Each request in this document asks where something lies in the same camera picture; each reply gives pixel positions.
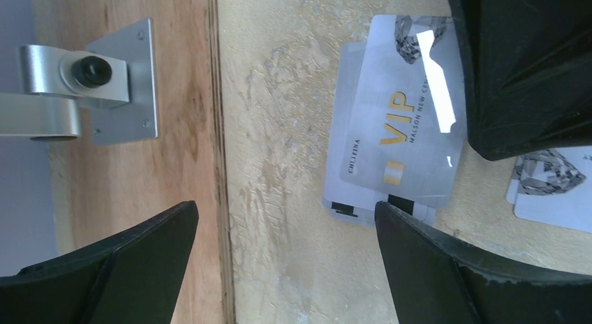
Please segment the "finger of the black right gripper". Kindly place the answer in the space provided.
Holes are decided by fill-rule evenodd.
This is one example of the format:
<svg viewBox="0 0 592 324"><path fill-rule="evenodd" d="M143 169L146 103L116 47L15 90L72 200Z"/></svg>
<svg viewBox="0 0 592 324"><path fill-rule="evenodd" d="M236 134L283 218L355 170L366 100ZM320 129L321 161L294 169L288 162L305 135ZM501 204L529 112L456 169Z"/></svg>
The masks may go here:
<svg viewBox="0 0 592 324"><path fill-rule="evenodd" d="M591 0L448 0L469 145L484 159L591 144Z"/></svg>

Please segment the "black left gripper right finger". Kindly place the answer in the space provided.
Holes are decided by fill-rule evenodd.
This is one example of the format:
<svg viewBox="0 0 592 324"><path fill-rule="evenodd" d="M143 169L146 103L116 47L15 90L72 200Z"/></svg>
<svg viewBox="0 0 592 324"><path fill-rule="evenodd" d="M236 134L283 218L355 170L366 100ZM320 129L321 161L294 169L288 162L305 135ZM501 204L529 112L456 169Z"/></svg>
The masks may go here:
<svg viewBox="0 0 592 324"><path fill-rule="evenodd" d="M375 224L400 323L590 323L591 277L485 251L388 202Z"/></svg>

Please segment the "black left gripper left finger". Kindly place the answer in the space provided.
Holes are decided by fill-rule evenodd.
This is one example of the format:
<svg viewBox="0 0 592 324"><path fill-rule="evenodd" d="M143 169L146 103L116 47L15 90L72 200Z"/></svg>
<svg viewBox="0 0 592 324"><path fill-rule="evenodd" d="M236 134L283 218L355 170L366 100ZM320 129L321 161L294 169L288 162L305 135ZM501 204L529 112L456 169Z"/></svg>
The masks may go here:
<svg viewBox="0 0 592 324"><path fill-rule="evenodd" d="M181 202L136 226L1 278L2 323L169 323L198 227Z"/></svg>

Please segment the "silver VIP credit card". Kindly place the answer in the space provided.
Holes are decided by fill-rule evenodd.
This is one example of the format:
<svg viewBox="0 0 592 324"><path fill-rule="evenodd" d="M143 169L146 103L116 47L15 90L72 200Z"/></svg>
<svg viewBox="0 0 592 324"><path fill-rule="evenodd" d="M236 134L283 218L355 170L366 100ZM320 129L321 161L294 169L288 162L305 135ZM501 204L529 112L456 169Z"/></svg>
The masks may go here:
<svg viewBox="0 0 592 324"><path fill-rule="evenodd" d="M443 208L466 134L464 74L452 19L374 16L340 178Z"/></svg>

